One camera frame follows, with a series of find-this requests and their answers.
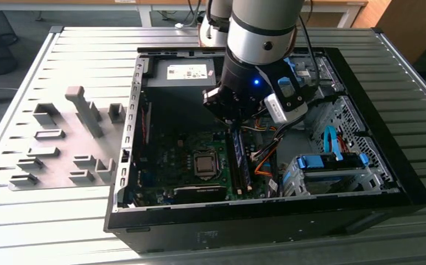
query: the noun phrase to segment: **metal table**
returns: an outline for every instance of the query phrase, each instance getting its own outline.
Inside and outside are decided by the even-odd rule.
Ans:
[[[424,82],[384,35],[367,29],[312,29],[310,35],[315,46],[340,48],[426,185]],[[300,36],[298,44],[304,44]],[[196,45],[195,29],[64,28],[50,33],[0,123],[0,164],[18,156],[1,154],[5,146],[27,150],[14,144],[19,139],[10,139],[16,123],[34,126],[36,122],[20,106],[28,100],[43,100],[43,95],[34,96],[38,88],[62,89],[51,85],[52,80],[64,79],[62,73],[76,75],[74,80],[86,87],[88,98],[124,101],[136,47]],[[108,94],[100,89],[107,86]],[[180,260],[182,264],[426,264],[426,209],[354,236],[139,257],[102,231],[108,186],[12,192],[8,177],[0,171],[0,264],[163,264]]]

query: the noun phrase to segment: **floor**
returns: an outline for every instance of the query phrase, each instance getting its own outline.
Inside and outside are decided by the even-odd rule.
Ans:
[[[14,30],[19,36],[19,42],[11,46],[12,53],[18,59],[18,69],[0,76],[0,88],[18,88],[27,74],[48,30],[55,25],[72,27],[140,27],[138,12],[119,11],[86,11],[86,12],[43,12],[44,21],[34,21],[36,14],[28,11],[5,12]],[[155,27],[172,27],[178,21],[184,21],[187,12],[170,14],[172,20],[162,20],[159,13],[152,13],[152,25]],[[426,75],[426,52],[415,64],[418,71]],[[0,89],[0,119],[5,113],[15,91]]]

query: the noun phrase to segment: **gray fixture block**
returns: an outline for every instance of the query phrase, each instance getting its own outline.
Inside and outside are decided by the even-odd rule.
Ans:
[[[59,149],[58,147],[36,147],[36,148],[30,148],[27,156],[30,157],[54,157],[59,155]]]
[[[35,132],[36,140],[63,139],[64,137],[66,137],[66,134],[62,129],[40,130]]]
[[[34,117],[40,125],[55,124],[52,116],[58,115],[59,111],[52,103],[36,104]]]
[[[72,162],[78,167],[95,166],[95,158],[92,155],[78,155],[74,156]]]
[[[24,173],[14,175],[10,179],[10,183],[15,186],[32,186],[38,183],[38,178],[32,174]]]
[[[111,103],[108,107],[111,123],[124,123],[126,111],[122,103]]]
[[[70,179],[75,184],[88,184],[94,181],[94,175],[90,173],[90,171],[79,170],[79,171],[71,171],[70,172]]]
[[[108,167],[104,166],[100,159],[96,160],[95,173],[100,176],[100,179],[103,180],[103,182],[106,183],[111,182],[111,176],[114,171],[115,171],[115,161],[112,160],[112,158],[108,161]]]
[[[84,89],[80,86],[68,87],[66,90],[66,98],[74,103],[74,106],[79,112],[79,117],[86,123],[87,129],[94,138],[103,136],[102,128],[96,121],[96,116],[90,109],[90,105],[83,97]]]
[[[42,160],[38,159],[38,157],[19,159],[16,161],[16,165],[23,170],[42,169],[43,168],[43,162],[42,162]]]

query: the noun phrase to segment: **cpu socket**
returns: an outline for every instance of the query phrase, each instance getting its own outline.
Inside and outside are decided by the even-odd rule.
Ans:
[[[218,159],[215,150],[198,150],[194,153],[195,176],[207,181],[216,177]]]

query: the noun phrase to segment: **power supply label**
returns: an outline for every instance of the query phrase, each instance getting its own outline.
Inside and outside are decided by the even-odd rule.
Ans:
[[[207,78],[207,65],[170,65],[167,67],[167,80]]]

